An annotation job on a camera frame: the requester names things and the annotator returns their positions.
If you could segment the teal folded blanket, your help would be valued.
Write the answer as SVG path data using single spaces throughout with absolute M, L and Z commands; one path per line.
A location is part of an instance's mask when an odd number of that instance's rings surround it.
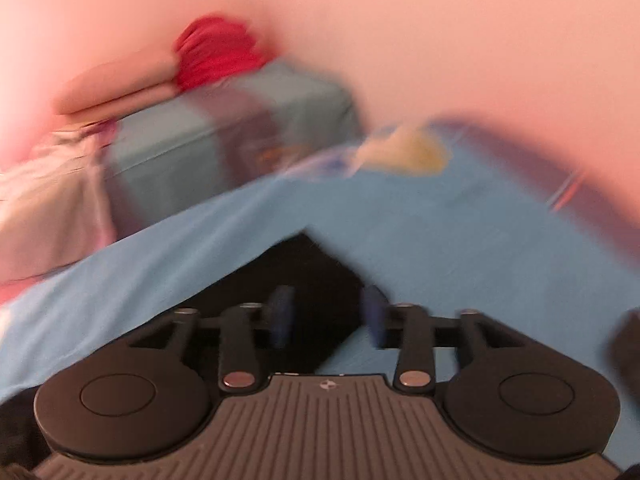
M 140 110 L 103 157 L 116 235 L 361 136 L 347 88 L 283 61 Z

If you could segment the grey pink pillow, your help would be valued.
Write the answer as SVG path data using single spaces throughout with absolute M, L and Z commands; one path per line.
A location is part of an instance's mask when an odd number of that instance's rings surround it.
M 112 120 L 53 131 L 1 175 L 1 301 L 116 240 L 103 155 Z

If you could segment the red folded cloth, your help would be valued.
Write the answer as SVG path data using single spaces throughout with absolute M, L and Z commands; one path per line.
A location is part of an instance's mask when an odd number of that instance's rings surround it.
M 245 22 L 218 14 L 193 21 L 176 39 L 174 50 L 175 82 L 182 92 L 260 70 L 269 61 Z

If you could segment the pink bolster pillow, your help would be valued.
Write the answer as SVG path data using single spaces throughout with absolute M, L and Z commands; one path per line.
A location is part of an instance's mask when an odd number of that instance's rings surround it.
M 58 115 L 70 115 L 87 108 L 129 96 L 134 92 L 171 82 L 177 75 L 178 56 L 167 48 L 144 49 L 116 58 L 64 84 L 53 99 Z

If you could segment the black pants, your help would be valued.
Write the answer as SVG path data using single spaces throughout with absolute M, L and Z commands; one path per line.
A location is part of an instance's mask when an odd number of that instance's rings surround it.
M 255 392 L 218 386 L 219 318 L 294 288 Z M 634 479 L 590 367 L 476 311 L 435 322 L 436 387 L 392 387 L 399 351 L 366 284 L 305 234 L 60 370 L 1 421 L 6 479 Z

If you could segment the blue floral bed sheet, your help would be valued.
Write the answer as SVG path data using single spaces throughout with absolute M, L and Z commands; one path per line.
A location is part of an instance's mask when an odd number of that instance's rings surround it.
M 597 348 L 639 302 L 639 230 L 585 175 L 461 122 L 434 177 L 314 166 L 175 214 L 47 278 L 1 310 L 1 394 L 41 384 L 306 232 L 402 301 L 477 309 L 570 356 Z

